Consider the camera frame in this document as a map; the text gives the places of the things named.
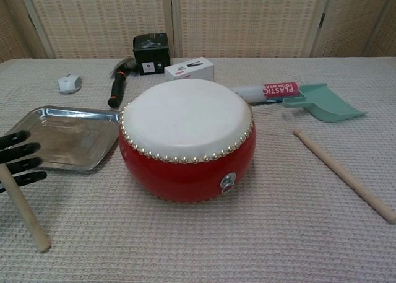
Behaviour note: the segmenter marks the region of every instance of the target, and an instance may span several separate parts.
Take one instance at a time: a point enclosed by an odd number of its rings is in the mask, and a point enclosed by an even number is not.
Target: woven screen panel
[[[36,30],[29,19],[23,0],[6,0],[34,58],[47,58]]]
[[[373,40],[370,56],[396,56],[396,0],[390,0],[379,31]]]
[[[384,0],[331,0],[312,56],[361,56]]]
[[[56,58],[123,58],[164,32],[162,0],[32,0]]]
[[[19,58],[31,58],[18,27],[15,25],[5,0],[0,0],[0,63]]]
[[[318,1],[180,0],[183,56],[304,56]]]

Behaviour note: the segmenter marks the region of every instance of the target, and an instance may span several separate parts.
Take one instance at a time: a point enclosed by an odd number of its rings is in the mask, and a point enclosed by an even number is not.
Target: drum rim
[[[135,151],[139,152],[141,155],[144,155],[148,158],[153,158],[155,160],[160,160],[163,162],[173,162],[173,163],[200,163],[200,162],[209,162],[211,160],[216,160],[221,157],[224,157],[236,150],[238,150],[242,144],[245,143],[246,139],[249,138],[249,136],[252,133],[253,127],[254,127],[254,115],[252,111],[252,107],[250,104],[246,103],[246,105],[249,108],[250,111],[250,123],[247,129],[241,133],[241,136],[237,142],[234,142],[233,144],[230,144],[227,149],[225,150],[218,150],[217,152],[214,152],[212,154],[207,154],[203,157],[198,157],[198,156],[191,156],[191,157],[170,157],[168,155],[163,155],[159,154],[156,152],[152,152],[151,150],[147,150],[145,148],[140,148],[137,144],[134,144],[133,137],[128,135],[125,125],[124,125],[124,113],[125,109],[131,102],[127,103],[123,109],[120,111],[120,117],[119,117],[119,123],[121,126],[121,134],[123,135],[124,140],[128,143],[128,145]]]

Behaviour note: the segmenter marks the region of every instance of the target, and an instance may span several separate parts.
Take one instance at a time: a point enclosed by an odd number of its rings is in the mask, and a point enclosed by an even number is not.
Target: black box
[[[163,74],[171,64],[168,36],[165,32],[134,37],[133,50],[139,74]]]

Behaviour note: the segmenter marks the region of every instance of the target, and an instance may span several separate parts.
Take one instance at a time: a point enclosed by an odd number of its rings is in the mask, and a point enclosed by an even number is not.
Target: drum ring handle
[[[222,188],[222,194],[226,194],[232,190],[235,184],[236,173],[229,173],[224,176],[220,182],[220,187]]]

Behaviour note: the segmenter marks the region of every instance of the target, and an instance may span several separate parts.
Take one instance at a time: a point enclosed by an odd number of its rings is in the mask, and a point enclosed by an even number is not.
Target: white drumhead
[[[251,131],[252,115],[225,86],[184,79],[143,92],[124,108],[121,123],[131,145],[146,155],[201,162],[238,148]]]

